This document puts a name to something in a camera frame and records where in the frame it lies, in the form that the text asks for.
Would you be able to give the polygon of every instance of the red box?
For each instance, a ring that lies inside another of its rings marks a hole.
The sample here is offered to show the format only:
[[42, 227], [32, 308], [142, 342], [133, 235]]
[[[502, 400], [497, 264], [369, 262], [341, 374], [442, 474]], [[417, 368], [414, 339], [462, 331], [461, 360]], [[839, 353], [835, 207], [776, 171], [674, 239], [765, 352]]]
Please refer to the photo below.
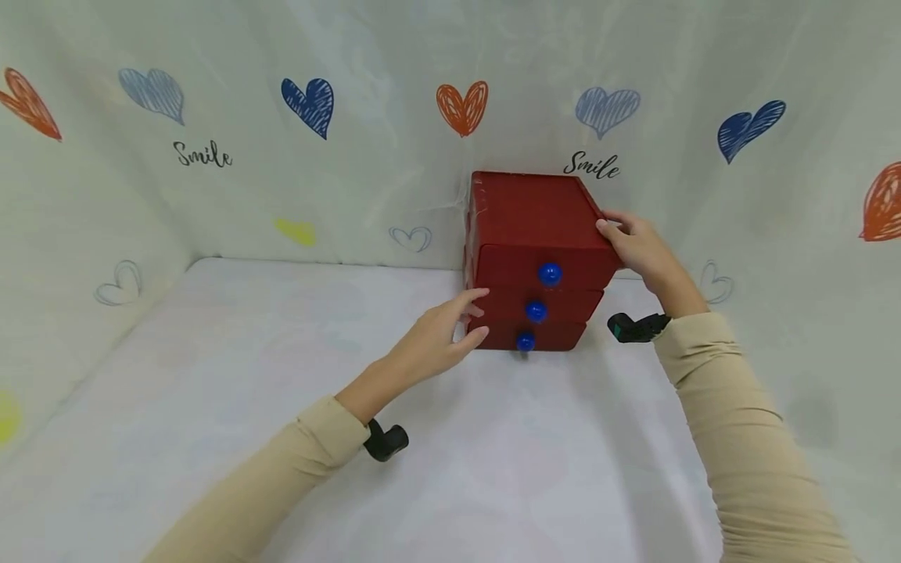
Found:
[[[485, 316], [468, 327], [491, 329], [482, 348], [516, 350], [524, 332], [534, 337], [534, 350], [576, 345], [623, 266], [595, 228], [600, 217], [577, 177], [473, 173], [463, 269], [466, 287], [491, 289], [477, 303]], [[539, 275], [548, 263], [561, 273], [554, 286]], [[540, 324], [526, 314], [534, 301], [547, 312]]]

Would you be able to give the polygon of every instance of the hand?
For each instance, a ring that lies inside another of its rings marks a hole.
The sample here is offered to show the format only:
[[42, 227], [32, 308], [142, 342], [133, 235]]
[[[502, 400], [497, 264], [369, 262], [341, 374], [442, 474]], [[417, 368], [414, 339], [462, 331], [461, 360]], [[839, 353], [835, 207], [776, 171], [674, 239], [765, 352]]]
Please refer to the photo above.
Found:
[[429, 309], [380, 361], [404, 374], [409, 386], [453, 368], [488, 335], [488, 327], [482, 326], [453, 341], [457, 322], [485, 314], [472, 304], [485, 295], [487, 289], [470, 289]]
[[672, 318], [709, 311], [695, 282], [651, 222], [631, 213], [604, 210], [597, 230], [610, 241], [626, 267], [642, 277], [663, 311]]
[[459, 364], [488, 335], [488, 327], [472, 330], [453, 341], [457, 322], [484, 311], [472, 304], [488, 295], [487, 289], [470, 289], [423, 313], [404, 338], [387, 355], [373, 362], [344, 387], [335, 399], [363, 424], [388, 403], [417, 383]]

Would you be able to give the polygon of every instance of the left hand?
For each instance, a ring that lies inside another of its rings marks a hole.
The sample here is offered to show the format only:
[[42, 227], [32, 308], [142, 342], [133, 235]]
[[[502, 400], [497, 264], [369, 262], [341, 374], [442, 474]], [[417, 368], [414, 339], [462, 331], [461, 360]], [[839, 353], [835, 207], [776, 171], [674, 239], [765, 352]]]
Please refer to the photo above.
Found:
[[485, 314], [472, 304], [485, 295], [488, 295], [487, 289], [468, 289], [429, 309], [380, 362], [403, 374], [408, 386], [453, 368], [488, 335], [488, 327], [481, 326], [459, 341], [453, 341], [457, 322], [465, 322], [468, 316]]
[[469, 289], [423, 313], [387, 355], [374, 361], [335, 399], [363, 424], [417, 383], [459, 364], [488, 335], [488, 327], [474, 329], [453, 341], [457, 322], [484, 311], [472, 304], [487, 289]]

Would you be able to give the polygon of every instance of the wrist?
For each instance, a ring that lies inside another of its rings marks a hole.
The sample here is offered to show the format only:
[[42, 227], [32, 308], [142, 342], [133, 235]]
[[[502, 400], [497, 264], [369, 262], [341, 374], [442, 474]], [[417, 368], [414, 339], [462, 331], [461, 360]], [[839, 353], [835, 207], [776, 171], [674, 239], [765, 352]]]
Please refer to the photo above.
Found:
[[707, 301], [685, 270], [667, 277], [654, 294], [663, 312], [672, 319], [710, 312]]
[[335, 395], [335, 400], [365, 425], [409, 387], [401, 374], [377, 360]]

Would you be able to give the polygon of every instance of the black strap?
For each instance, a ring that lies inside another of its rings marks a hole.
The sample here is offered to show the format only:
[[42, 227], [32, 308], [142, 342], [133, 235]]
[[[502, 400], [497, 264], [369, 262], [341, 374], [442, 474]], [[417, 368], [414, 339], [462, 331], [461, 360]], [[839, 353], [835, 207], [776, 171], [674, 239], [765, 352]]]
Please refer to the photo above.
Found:
[[665, 314], [652, 314], [633, 321], [626, 313], [617, 313], [607, 321], [607, 328], [620, 342], [650, 342], [667, 328], [670, 318]]
[[393, 455], [410, 445], [410, 437], [406, 431], [398, 425], [384, 432], [376, 419], [369, 421], [369, 439], [363, 442], [363, 447], [369, 455], [377, 461], [388, 461]]

